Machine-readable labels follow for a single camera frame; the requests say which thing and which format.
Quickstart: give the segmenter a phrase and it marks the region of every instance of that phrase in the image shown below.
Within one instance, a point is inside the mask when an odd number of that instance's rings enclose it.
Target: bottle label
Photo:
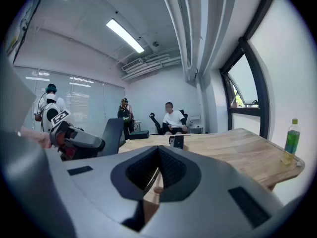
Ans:
[[[298,140],[299,140],[299,131],[290,130],[287,133],[287,139],[285,144],[285,151],[294,154],[297,149]]]

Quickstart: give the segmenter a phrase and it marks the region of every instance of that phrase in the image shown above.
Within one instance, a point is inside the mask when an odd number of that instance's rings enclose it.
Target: black window frame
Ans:
[[[228,112],[228,130],[232,130],[232,114],[244,114],[250,116],[260,117],[260,136],[267,139],[269,131],[269,98],[267,92],[267,86],[265,82],[265,77],[260,66],[256,55],[254,54],[252,48],[250,47],[248,40],[255,33],[256,29],[262,22],[264,16],[266,15],[270,5],[273,0],[261,0],[258,9],[247,28],[245,34],[239,38],[237,47],[234,49],[233,53],[226,61],[224,66],[220,69],[223,87],[225,90],[226,100],[227,100],[227,112]],[[231,107],[231,103],[234,101],[235,94],[232,85],[230,84],[229,71],[233,68],[236,62],[243,56],[249,63],[251,73],[254,79],[258,94],[258,108],[234,108]]]

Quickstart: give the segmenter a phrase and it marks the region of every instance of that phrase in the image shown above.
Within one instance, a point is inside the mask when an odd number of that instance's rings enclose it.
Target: person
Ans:
[[[129,132],[134,132],[134,119],[132,113],[132,107],[128,104],[128,99],[124,98],[121,100],[121,105],[118,111],[118,118],[128,118],[124,122],[123,133],[124,139],[129,139]]]
[[[49,84],[46,88],[47,98],[46,99],[55,99],[55,93],[57,92],[56,86],[54,84]],[[47,105],[47,100],[45,98],[40,98],[38,104],[38,110],[34,114],[35,121],[42,121],[42,112]],[[66,109],[65,101],[58,97],[57,100],[54,101],[56,105],[59,106],[60,111],[64,111]]]
[[[168,127],[168,131],[165,133],[165,135],[187,133],[188,129],[185,118],[179,110],[173,111],[173,103],[167,102],[165,104],[165,109],[167,114],[164,116],[163,127]]]

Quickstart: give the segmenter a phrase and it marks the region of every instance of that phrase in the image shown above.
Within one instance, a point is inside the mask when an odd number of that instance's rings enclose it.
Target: yellow liquid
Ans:
[[[283,157],[281,159],[281,161],[286,164],[286,165],[289,165],[292,163],[293,161],[293,158],[294,158],[294,155],[295,153],[291,154],[291,153],[288,153],[286,151],[283,152]]]

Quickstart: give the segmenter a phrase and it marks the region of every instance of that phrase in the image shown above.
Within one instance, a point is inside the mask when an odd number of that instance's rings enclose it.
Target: air conditioning unit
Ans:
[[[122,67],[122,70],[123,70],[123,71],[126,71],[126,70],[128,70],[128,69],[132,69],[132,68],[134,68],[134,67],[136,67],[136,66],[139,66],[139,65],[141,65],[141,64],[143,64],[143,59],[142,59],[142,58],[138,58],[138,59],[136,59],[136,60],[134,60],[134,61],[128,63],[128,64],[125,65],[124,67]]]

